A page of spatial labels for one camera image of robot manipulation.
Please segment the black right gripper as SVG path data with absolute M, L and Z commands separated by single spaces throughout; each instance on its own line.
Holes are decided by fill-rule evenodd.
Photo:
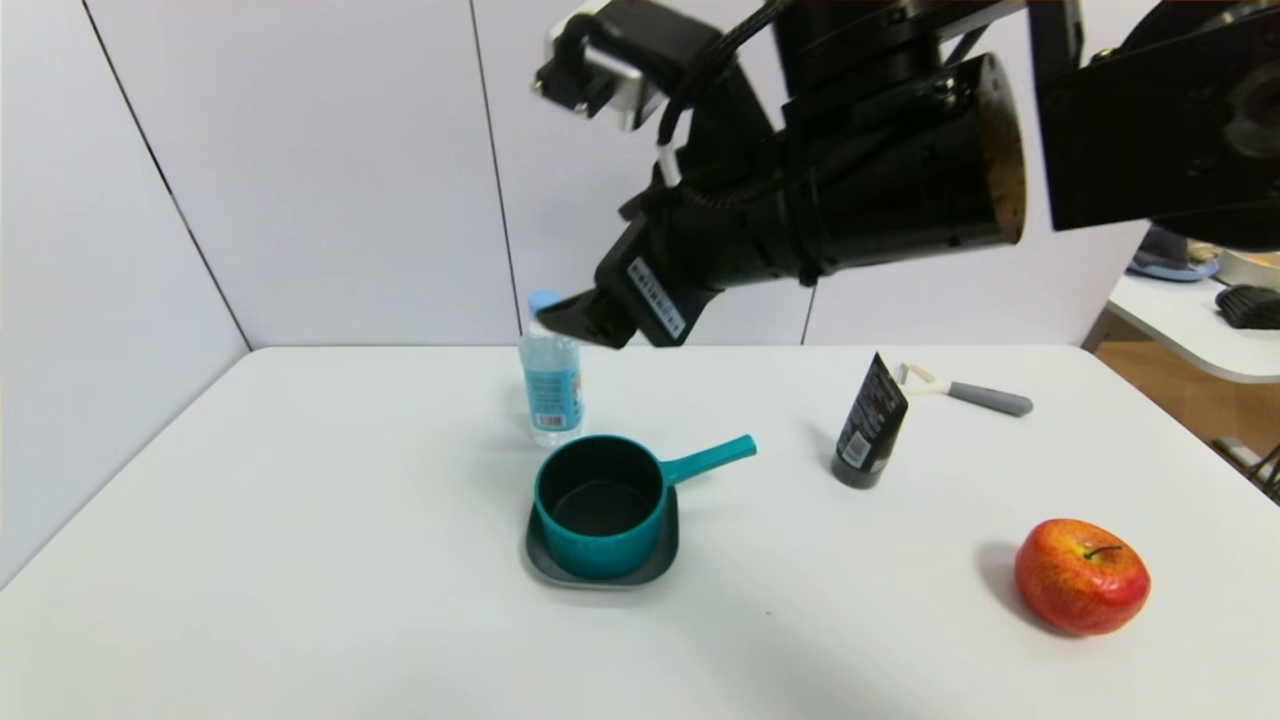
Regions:
M 628 224 L 596 266 L 594 288 L 540 295 L 535 319 L 585 345 L 625 348 L 641 334 L 678 347 L 719 296 L 817 278 L 803 206 L 794 191 L 773 184 L 717 197 L 655 179 L 620 209 Z

